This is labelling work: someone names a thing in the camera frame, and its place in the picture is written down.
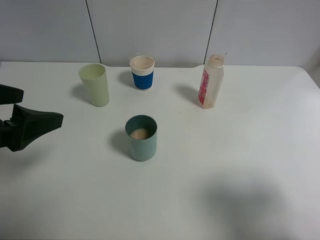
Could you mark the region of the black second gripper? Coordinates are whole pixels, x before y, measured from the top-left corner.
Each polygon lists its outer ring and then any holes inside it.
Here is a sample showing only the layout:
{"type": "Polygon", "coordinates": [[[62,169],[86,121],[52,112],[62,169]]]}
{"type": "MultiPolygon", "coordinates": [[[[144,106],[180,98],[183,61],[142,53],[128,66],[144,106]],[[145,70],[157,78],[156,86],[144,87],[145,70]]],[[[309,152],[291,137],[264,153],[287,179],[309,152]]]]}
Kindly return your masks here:
{"type": "Polygon", "coordinates": [[[21,151],[37,138],[62,126],[61,113],[28,109],[17,105],[23,101],[24,91],[0,84],[0,105],[13,105],[10,120],[0,121],[0,147],[21,151]]]}

